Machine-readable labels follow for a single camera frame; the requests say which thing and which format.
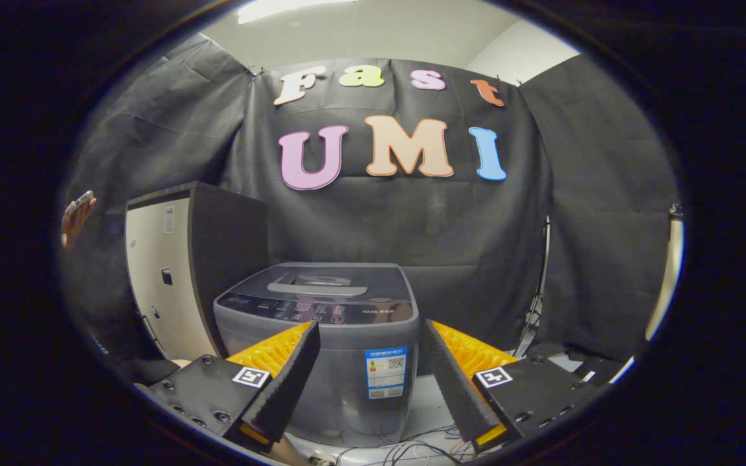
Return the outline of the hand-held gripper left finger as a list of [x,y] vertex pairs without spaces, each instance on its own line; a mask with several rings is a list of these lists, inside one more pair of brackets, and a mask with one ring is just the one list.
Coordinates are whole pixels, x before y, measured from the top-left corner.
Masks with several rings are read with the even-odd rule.
[[303,322],[234,356],[204,354],[159,381],[134,387],[189,430],[267,454],[284,437],[320,348],[319,324]]

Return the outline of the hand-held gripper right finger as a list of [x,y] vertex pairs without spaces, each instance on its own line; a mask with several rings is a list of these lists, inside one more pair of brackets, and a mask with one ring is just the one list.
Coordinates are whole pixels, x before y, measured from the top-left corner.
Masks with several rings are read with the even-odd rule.
[[554,430],[601,392],[548,358],[517,359],[441,322],[425,324],[433,377],[476,453]]

